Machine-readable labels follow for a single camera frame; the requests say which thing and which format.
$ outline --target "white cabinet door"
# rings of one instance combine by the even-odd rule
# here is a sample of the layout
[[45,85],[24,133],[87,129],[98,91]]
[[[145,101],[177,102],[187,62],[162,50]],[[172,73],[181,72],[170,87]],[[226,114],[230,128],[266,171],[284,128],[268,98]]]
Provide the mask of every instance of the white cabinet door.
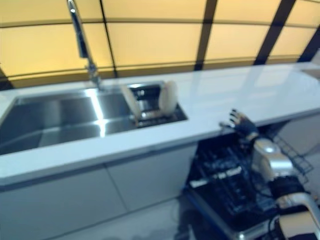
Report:
[[1,240],[43,240],[124,214],[105,168],[0,193]]
[[108,168],[127,208],[132,211],[181,194],[197,144]]

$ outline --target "robotic arm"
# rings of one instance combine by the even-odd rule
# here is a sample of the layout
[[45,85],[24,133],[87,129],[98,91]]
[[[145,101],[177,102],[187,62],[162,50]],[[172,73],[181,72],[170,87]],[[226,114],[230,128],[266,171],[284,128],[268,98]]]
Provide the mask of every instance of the robotic arm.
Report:
[[[230,122],[221,127],[234,129],[252,146],[252,169],[260,173],[268,184],[279,208],[279,227],[285,238],[313,233],[320,240],[320,210],[310,194],[305,192],[295,174],[291,160],[281,152],[277,144],[263,138],[255,124],[243,113],[233,109]],[[307,212],[296,213],[297,206],[305,206]]]

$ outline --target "floor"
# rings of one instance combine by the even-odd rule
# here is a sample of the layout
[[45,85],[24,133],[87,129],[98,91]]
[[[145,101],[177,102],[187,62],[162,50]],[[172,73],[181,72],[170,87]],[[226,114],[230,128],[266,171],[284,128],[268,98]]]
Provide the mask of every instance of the floor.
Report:
[[54,240],[215,240],[212,229],[185,197],[132,212]]

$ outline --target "faucet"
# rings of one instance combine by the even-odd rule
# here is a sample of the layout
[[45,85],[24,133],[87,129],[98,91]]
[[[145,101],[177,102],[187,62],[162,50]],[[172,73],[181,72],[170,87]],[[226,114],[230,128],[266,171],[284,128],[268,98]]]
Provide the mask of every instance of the faucet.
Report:
[[82,26],[77,5],[74,0],[66,0],[66,3],[71,15],[80,57],[88,60],[88,65],[85,66],[85,68],[89,73],[89,79],[96,85],[99,90],[101,90],[101,79],[99,77],[97,66],[94,63],[89,49],[88,41]]

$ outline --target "wire rack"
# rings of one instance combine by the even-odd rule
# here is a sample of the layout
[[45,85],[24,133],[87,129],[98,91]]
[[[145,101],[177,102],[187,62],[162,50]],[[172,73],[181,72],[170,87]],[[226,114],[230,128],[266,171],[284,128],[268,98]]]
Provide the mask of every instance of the wire rack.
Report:
[[[263,214],[275,207],[263,180],[250,171],[251,160],[237,147],[219,150],[199,149],[195,165],[202,177],[212,186],[212,196],[219,198],[231,216],[241,213]],[[253,184],[260,186],[260,194]]]

